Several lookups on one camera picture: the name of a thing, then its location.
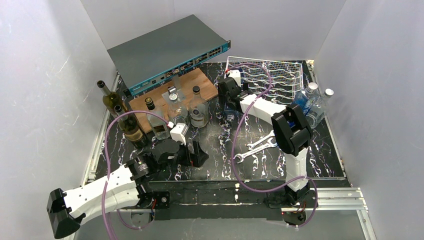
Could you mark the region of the clear liquor bottle black cap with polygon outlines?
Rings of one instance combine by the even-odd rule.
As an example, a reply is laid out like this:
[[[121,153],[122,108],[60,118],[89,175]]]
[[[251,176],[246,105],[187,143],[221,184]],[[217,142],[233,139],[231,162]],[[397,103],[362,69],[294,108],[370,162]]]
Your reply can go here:
[[[192,88],[193,96],[188,103],[191,124],[196,128],[203,128],[209,121],[209,104],[201,96],[200,87]]]

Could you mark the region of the clear bottle white cap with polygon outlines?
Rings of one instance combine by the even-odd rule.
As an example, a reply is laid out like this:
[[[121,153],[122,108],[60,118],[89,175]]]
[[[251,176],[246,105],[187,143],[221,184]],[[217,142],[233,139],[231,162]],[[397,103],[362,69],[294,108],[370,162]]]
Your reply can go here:
[[[168,104],[167,114],[169,120],[175,125],[178,123],[190,125],[188,109],[186,106],[179,101],[179,96],[177,93],[172,93],[169,95],[170,103]]]

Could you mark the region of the dark green wine bottle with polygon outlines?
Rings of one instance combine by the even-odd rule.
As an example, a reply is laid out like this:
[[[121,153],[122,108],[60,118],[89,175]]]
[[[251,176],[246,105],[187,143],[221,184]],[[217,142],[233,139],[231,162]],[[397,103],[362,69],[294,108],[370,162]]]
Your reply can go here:
[[[117,122],[125,138],[138,149],[145,147],[148,139],[135,114],[124,115],[126,112],[120,105],[115,105],[114,111],[120,117]]]

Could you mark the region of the dark wine bottle gold label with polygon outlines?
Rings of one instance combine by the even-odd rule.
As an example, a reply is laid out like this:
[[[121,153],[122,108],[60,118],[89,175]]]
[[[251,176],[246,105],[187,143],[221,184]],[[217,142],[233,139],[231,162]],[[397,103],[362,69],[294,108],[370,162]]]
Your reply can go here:
[[[121,108],[128,112],[128,108],[122,98],[119,94],[117,94],[115,91],[110,91],[109,88],[106,86],[105,82],[103,80],[99,80],[96,83],[97,87],[101,90],[103,93],[102,96],[102,102],[107,108],[107,110],[111,113],[111,115],[116,118],[118,115],[115,112],[115,106],[121,106]]]

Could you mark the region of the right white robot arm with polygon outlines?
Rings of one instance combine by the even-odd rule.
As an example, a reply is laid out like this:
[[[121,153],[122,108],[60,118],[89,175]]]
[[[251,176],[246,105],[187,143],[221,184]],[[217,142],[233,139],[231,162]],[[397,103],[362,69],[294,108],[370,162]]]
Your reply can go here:
[[[277,104],[240,87],[232,77],[218,82],[221,104],[245,118],[252,115],[272,125],[276,145],[285,154],[286,178],[281,186],[290,201],[298,202],[310,190],[306,170],[306,158],[313,131],[299,105]]]

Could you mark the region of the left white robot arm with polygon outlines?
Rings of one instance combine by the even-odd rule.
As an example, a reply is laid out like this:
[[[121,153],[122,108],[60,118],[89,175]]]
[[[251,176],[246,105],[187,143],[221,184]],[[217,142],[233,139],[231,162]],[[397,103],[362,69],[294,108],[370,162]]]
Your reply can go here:
[[[163,208],[163,193],[149,190],[148,182],[170,166],[200,168],[208,158],[198,141],[184,145],[166,139],[127,160],[110,175],[74,189],[52,190],[46,211],[54,238],[68,237],[88,221],[121,208],[150,202]]]

